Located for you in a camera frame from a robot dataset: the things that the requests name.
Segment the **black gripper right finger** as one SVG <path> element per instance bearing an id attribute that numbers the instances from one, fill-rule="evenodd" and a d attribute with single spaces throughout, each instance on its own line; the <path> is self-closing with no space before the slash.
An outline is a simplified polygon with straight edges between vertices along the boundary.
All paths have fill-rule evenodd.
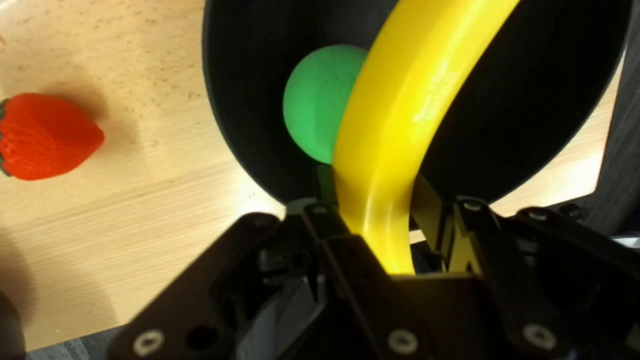
<path id="1" fill-rule="evenodd" d="M 460 197 L 452 221 L 452 265 L 481 279 L 518 357 L 640 360 L 635 250 L 545 207 L 500 218 Z"/>

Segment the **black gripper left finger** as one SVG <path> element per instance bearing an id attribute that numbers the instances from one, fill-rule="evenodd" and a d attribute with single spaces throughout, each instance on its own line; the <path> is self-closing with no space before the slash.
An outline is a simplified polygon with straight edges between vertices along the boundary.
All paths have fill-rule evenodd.
<path id="1" fill-rule="evenodd" d="M 388 275 L 323 203 L 237 218 L 115 336 L 108 360 L 392 360 Z"/>

